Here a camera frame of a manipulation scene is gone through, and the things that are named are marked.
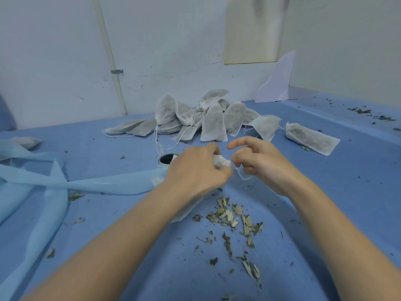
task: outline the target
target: pipe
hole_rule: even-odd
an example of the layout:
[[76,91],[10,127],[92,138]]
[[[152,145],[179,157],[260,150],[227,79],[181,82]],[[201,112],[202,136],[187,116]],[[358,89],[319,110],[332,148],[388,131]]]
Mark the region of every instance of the pipe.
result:
[[[107,34],[106,25],[104,23],[103,11],[99,0],[92,0],[93,6],[96,12],[96,18],[98,19],[100,33],[102,34],[103,45],[106,51],[107,59],[109,61],[110,70],[116,70],[112,46],[110,45],[109,35]],[[125,101],[123,97],[123,92],[121,91],[120,80],[118,79],[118,74],[112,74],[115,90],[117,92],[118,103],[120,105],[120,110],[123,115],[127,115],[127,108],[125,106]]]

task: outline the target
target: person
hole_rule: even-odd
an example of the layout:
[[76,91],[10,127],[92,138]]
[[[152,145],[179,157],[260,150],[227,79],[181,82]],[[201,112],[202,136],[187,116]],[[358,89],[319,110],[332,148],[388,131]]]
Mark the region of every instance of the person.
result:
[[[318,186],[270,142],[243,137],[227,148],[239,146],[231,161],[291,200],[320,248],[343,301],[401,300],[400,270]],[[193,198],[223,186],[232,175],[229,167],[215,169],[214,154],[220,154],[215,143],[187,148],[172,161],[162,184],[79,250],[24,301],[117,300],[174,215]]]

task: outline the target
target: blue table surface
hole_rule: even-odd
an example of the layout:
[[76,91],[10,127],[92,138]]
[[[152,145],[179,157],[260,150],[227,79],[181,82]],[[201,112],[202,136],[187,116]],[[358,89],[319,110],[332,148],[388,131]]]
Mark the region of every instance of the blue table surface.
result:
[[[316,97],[245,104],[261,115],[273,114],[286,122],[297,122],[341,139],[333,153],[326,157],[303,150],[278,130],[272,143],[305,175],[315,181],[397,266],[401,267],[401,111],[393,107],[318,93]],[[347,110],[371,108],[374,115],[392,116],[397,121],[374,120],[366,114]],[[60,126],[0,132],[0,138],[33,136],[43,140],[35,152],[52,151],[65,162],[68,180],[116,175],[157,167],[153,136],[108,138],[101,129],[116,126],[128,116],[87,121]],[[240,131],[238,137],[245,135]],[[257,136],[254,130],[246,135]],[[191,144],[179,143],[171,153],[187,146],[204,145],[197,134]],[[164,148],[175,145],[167,135],[159,136]],[[225,158],[232,151],[218,143]],[[26,162],[27,169],[49,174],[49,164]],[[253,222],[264,222],[254,239],[255,249],[245,247],[239,234],[242,222],[233,233],[228,227],[213,225],[205,216],[213,210],[216,198],[230,196],[243,205]],[[54,270],[113,224],[132,208],[144,194],[120,196],[86,193],[71,202],[65,221],[48,245],[55,248],[52,259],[40,258],[19,289],[16,299],[27,294]],[[43,188],[37,187],[24,204],[0,226],[0,283],[22,261],[26,242],[43,204]],[[201,214],[201,222],[192,216]],[[73,224],[78,217],[86,219]],[[199,241],[212,237],[212,245]],[[249,252],[261,273],[262,289],[245,272],[242,264],[229,260],[221,235],[231,237],[233,255]],[[208,261],[218,257],[216,266]],[[236,294],[237,300],[338,300],[333,281],[320,259],[319,252],[287,198],[280,197],[256,178],[242,181],[234,174],[218,195],[208,195],[181,222],[168,226],[133,276],[122,300],[221,300]]]

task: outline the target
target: wall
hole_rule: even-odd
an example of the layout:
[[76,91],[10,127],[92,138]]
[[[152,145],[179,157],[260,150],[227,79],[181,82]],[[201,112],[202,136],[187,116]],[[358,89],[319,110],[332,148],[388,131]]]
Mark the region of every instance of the wall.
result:
[[121,115],[91,0],[0,0],[0,94],[19,129]]
[[401,0],[290,0],[290,85],[401,107]]
[[194,107],[211,89],[254,99],[275,63],[224,65],[227,0],[100,0],[128,114],[164,94]]

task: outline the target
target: gray wall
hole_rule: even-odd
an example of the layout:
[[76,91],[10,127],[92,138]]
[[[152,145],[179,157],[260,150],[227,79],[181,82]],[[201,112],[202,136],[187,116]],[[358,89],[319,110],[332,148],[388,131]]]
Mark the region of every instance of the gray wall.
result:
[[401,107],[401,0],[290,0],[290,84]]

